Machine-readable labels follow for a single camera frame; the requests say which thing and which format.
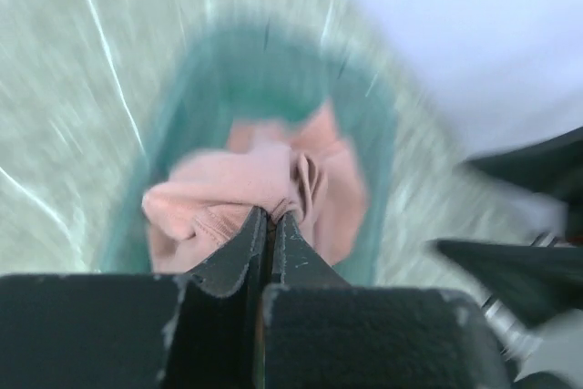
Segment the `teal transparent plastic bin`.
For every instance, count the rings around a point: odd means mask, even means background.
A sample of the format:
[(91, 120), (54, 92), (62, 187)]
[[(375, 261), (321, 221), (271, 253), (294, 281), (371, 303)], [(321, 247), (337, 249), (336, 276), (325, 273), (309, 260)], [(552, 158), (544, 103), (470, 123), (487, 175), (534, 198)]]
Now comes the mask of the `teal transparent plastic bin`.
[(149, 270), (142, 194), (182, 157), (222, 147), (235, 120), (297, 123), (327, 99), (353, 143), (371, 196), (355, 248), (336, 270), (348, 282), (371, 285), (394, 159), (393, 91), (358, 57), (270, 22), (225, 20), (193, 39), (154, 109), (98, 252), (99, 270)]

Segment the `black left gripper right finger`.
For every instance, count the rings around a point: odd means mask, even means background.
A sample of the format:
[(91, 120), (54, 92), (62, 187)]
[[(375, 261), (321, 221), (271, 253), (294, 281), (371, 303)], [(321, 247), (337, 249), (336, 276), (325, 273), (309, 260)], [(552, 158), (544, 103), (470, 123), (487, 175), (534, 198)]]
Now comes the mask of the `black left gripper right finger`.
[(507, 388), (496, 337), (450, 289), (352, 286), (285, 216), (262, 297), (268, 388)]

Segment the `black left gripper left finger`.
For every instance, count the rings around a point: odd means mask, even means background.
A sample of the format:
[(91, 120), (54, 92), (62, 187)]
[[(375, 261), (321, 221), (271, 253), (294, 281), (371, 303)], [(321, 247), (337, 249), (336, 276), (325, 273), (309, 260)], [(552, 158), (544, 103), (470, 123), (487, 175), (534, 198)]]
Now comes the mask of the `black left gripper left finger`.
[(4, 388), (251, 388), (266, 215), (181, 274), (1, 279)]

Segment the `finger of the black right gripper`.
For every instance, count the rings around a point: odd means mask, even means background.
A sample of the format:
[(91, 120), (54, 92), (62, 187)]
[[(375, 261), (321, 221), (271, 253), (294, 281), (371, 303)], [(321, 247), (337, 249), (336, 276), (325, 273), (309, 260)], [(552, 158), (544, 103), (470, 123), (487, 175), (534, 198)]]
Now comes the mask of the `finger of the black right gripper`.
[(438, 239), (441, 256), (473, 276), (528, 329), (582, 308), (582, 249)]
[(472, 157), (465, 164), (490, 178), (571, 207), (582, 204), (582, 129), (506, 152)]

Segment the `pink t shirt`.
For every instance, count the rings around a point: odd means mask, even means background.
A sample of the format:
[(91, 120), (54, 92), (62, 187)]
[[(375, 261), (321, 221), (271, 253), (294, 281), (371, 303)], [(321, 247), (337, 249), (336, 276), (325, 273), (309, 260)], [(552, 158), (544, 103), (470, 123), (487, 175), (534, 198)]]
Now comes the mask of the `pink t shirt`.
[(225, 149), (184, 158), (148, 189), (142, 210), (153, 270), (197, 266), (234, 238), (255, 207), (273, 222), (291, 214), (330, 265), (351, 253), (368, 194), (330, 103), (297, 128), (279, 121), (238, 124)]

